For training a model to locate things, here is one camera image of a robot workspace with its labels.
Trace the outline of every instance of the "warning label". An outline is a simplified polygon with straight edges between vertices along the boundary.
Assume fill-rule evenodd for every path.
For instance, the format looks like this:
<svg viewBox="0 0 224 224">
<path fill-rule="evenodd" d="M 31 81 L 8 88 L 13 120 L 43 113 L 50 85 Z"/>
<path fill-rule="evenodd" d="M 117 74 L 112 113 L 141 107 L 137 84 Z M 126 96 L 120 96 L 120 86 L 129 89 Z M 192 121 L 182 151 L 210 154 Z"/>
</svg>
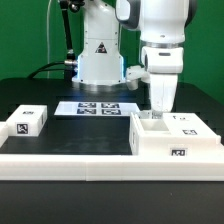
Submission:
<svg viewBox="0 0 224 224">
<path fill-rule="evenodd" d="M 107 54 L 107 50 L 104 46 L 104 43 L 101 42 L 99 47 L 96 49 L 96 52 L 95 53 L 100 53 L 100 54 Z"/>
</svg>

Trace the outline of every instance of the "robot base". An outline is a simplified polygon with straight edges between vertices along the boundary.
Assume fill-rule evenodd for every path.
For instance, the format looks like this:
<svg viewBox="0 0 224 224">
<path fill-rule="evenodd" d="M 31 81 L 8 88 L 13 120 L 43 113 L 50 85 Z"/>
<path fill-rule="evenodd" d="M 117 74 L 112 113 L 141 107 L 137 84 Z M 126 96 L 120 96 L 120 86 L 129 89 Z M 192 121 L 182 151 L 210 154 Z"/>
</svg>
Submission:
<svg viewBox="0 0 224 224">
<path fill-rule="evenodd" d="M 83 83 L 77 79 L 72 80 L 72 87 L 90 92 L 116 92 L 128 89 L 125 81 L 120 81 L 113 85 L 99 85 Z"/>
</svg>

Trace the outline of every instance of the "white platform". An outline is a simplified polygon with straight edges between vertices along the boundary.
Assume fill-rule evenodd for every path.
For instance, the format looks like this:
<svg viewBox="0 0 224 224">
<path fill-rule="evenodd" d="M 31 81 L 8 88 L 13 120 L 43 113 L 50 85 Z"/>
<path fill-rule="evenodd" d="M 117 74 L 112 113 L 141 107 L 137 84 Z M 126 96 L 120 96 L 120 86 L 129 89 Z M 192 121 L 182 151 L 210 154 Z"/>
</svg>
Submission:
<svg viewBox="0 0 224 224">
<path fill-rule="evenodd" d="M 183 126 L 180 124 L 170 126 L 171 118 L 176 124 L 181 122 Z M 159 135 L 154 133 L 155 131 L 162 129 L 162 133 L 160 133 L 157 143 L 152 141 L 152 144 L 158 145 L 150 146 L 149 139 L 143 139 L 144 150 L 141 147 L 134 149 L 136 155 L 133 156 L 2 154 L 0 155 L 0 180 L 224 181 L 224 147 L 220 144 L 220 137 L 210 129 L 204 129 L 204 124 L 201 121 L 197 120 L 199 123 L 195 120 L 193 123 L 188 122 L 192 119 L 197 120 L 197 117 L 194 115 L 184 115 L 184 117 L 177 114 L 167 115 L 162 123 L 139 119 L 138 128 L 142 132 L 142 136 L 148 135 L 153 139 L 158 138 L 156 135 Z M 150 126 L 148 122 L 156 122 L 156 125 Z M 187 127 L 189 129 L 186 130 L 190 130 L 190 132 L 179 132 L 177 127 L 184 128 L 183 130 Z M 179 140 L 182 141 L 184 137 L 188 140 L 181 144 Z"/>
</svg>

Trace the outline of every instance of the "sticker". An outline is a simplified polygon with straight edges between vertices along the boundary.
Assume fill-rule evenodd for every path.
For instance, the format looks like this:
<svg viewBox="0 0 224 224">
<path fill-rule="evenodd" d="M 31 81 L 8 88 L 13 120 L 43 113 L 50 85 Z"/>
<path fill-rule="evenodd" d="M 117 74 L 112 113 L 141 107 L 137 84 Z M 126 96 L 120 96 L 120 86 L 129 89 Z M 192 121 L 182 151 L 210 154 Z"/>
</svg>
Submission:
<svg viewBox="0 0 224 224">
<path fill-rule="evenodd" d="M 119 108 L 119 103 L 102 103 L 102 108 Z"/>
<path fill-rule="evenodd" d="M 195 130 L 183 130 L 185 135 L 197 135 Z"/>
<path fill-rule="evenodd" d="M 96 108 L 96 103 L 79 103 L 78 107 Z"/>
<path fill-rule="evenodd" d="M 186 117 L 177 117 L 177 116 L 173 116 L 173 118 L 175 119 L 175 120 L 180 120 L 180 121 L 186 121 L 187 119 L 186 119 Z"/>
<path fill-rule="evenodd" d="M 171 156 L 186 156 L 187 149 L 171 149 Z"/>
<path fill-rule="evenodd" d="M 100 53 L 100 54 L 107 54 L 107 50 L 104 46 L 104 43 L 101 42 L 99 47 L 96 49 L 96 52 L 95 53 Z"/>
<path fill-rule="evenodd" d="M 34 114 L 34 112 L 33 111 L 24 111 L 23 114 L 32 115 L 32 114 Z"/>
<path fill-rule="evenodd" d="M 96 109 L 78 109 L 77 114 L 96 114 Z"/>
<path fill-rule="evenodd" d="M 120 110 L 114 110 L 114 109 L 102 109 L 103 115 L 121 115 Z"/>
<path fill-rule="evenodd" d="M 17 134 L 27 135 L 28 133 L 28 124 L 17 124 Z"/>
</svg>

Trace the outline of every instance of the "black cable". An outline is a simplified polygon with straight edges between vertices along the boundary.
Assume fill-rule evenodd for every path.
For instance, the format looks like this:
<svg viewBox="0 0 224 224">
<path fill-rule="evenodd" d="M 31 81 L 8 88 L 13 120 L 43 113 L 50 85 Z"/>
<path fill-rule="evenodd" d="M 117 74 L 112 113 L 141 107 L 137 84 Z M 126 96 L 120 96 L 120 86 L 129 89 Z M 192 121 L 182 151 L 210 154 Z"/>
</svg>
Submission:
<svg viewBox="0 0 224 224">
<path fill-rule="evenodd" d="M 52 66 L 55 66 L 55 65 L 62 65 L 62 64 L 64 65 L 64 61 L 56 61 L 56 62 L 49 63 L 49 64 L 44 65 L 41 68 L 37 69 L 36 71 L 30 73 L 27 76 L 27 78 L 32 79 L 37 73 L 42 72 L 42 71 L 47 71 L 47 70 L 44 70 L 45 68 L 49 68 L 49 67 L 52 67 Z"/>
<path fill-rule="evenodd" d="M 71 31 L 70 31 L 70 25 L 69 25 L 69 19 L 68 19 L 68 11 L 62 10 L 62 16 L 64 21 L 66 46 L 67 46 L 67 50 L 70 51 L 73 49 L 73 47 L 72 47 L 72 38 L 71 38 Z"/>
<path fill-rule="evenodd" d="M 66 70 L 66 69 L 63 69 L 63 68 L 49 68 L 49 69 L 40 70 L 39 72 L 64 71 L 64 70 Z"/>
</svg>

